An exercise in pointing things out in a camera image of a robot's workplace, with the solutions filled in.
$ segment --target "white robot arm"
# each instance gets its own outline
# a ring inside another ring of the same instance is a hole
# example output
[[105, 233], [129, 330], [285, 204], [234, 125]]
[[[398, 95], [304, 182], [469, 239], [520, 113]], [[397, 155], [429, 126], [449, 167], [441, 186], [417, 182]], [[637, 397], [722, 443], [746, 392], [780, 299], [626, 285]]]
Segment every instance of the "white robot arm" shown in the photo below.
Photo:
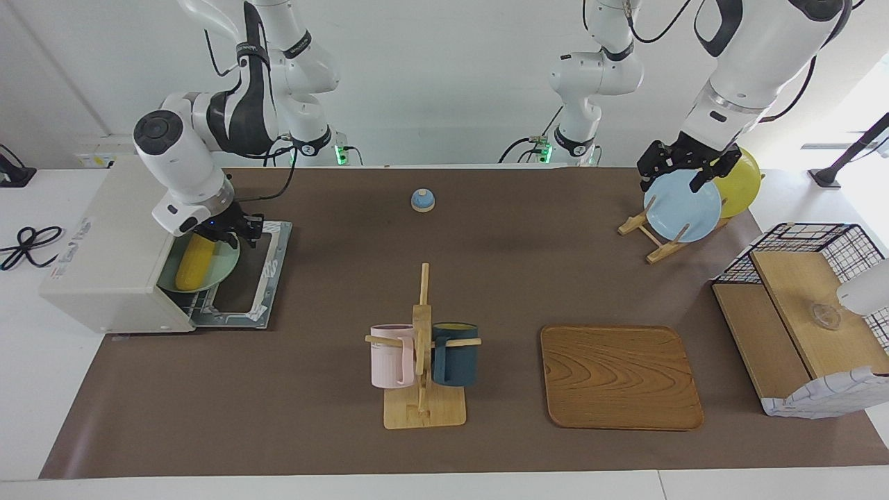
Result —
[[[152, 214], [176, 236], [194, 230], [234, 246], [234, 232], [253, 246], [262, 216], [241, 210], [210, 151], [266, 158], [286, 139], [302, 165], [336, 165], [337, 133], [311, 94], [335, 89], [339, 70], [300, 24], [294, 0], [178, 1], [189, 17], [236, 44], [240, 77], [229, 91], [172, 94], [136, 125], [137, 152], [168, 188]], [[287, 134], [278, 135], [278, 116]]]
[[694, 30], [717, 68], [677, 140], [653, 142], [637, 162], [642, 189], [680, 168], [701, 169], [690, 186], [695, 192], [728, 175], [741, 157], [735, 140], [839, 33], [850, 11], [850, 0], [704, 0]]
[[[630, 0], [635, 17], [642, 0]], [[633, 52], [633, 34], [627, 24], [623, 0], [591, 1], [584, 12], [589, 33], [599, 42], [599, 52], [572, 52], [559, 58], [549, 74], [549, 84], [562, 98], [565, 109], [549, 143], [552, 161], [582, 165], [589, 161], [602, 110], [597, 95], [634, 92], [642, 84], [642, 62]]]

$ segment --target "mug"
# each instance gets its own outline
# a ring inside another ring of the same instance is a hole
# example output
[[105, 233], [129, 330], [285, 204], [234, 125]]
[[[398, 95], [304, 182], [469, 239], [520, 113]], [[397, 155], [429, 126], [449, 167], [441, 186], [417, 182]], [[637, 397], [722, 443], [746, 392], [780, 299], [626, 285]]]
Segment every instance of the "mug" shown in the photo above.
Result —
[[476, 381], [478, 346], [445, 347], [454, 339], [478, 337], [478, 327], [469, 323], [436, 323], [432, 340], [436, 345], [432, 357], [432, 382], [452, 387], [465, 387]]
[[377, 325], [371, 335], [400, 340], [394, 347], [371, 343], [371, 384], [382, 389], [400, 389], [413, 385], [413, 325]]

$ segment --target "yellow corn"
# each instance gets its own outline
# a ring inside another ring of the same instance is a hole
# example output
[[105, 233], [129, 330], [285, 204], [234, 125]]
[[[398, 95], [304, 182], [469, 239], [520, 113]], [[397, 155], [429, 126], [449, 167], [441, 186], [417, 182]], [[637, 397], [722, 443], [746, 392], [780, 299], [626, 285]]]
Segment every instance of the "yellow corn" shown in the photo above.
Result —
[[216, 244], [209, 239], [192, 233], [185, 254], [179, 262], [179, 268], [176, 270], [176, 287], [179, 290], [200, 288], [207, 270], [210, 269], [210, 259], [215, 248]]

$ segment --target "white table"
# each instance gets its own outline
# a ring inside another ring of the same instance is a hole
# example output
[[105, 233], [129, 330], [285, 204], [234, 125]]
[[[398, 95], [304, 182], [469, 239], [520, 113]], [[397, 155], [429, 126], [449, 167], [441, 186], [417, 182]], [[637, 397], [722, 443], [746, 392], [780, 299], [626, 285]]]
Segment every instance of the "white table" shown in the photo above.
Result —
[[[20, 227], [79, 221], [105, 171], [41, 171], [24, 190], [0, 190], [0, 243]], [[815, 188], [802, 173], [769, 172], [751, 212], [761, 228], [778, 222], [858, 222], [841, 191]], [[882, 236], [871, 232], [871, 236]], [[59, 252], [35, 252], [38, 260]], [[35, 480], [101, 336], [44, 302], [45, 270], [27, 264], [0, 273], [0, 498], [627, 498], [782, 500], [885, 497], [889, 466], [738, 471], [541, 472], [378, 476], [122, 478]], [[889, 405], [869, 410], [884, 442]]]

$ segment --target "mug handle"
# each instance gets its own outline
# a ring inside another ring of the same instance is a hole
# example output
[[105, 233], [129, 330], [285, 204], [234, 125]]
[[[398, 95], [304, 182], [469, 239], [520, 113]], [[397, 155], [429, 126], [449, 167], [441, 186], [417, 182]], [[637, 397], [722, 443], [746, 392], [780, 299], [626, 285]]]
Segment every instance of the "mug handle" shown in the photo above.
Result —
[[450, 382], [447, 378], [447, 370], [445, 370], [445, 344], [449, 339], [443, 338], [441, 342], [436, 341], [436, 367], [432, 376], [444, 383]]
[[401, 378], [398, 379], [398, 385], [404, 385], [404, 374], [413, 372], [413, 339], [401, 337]]

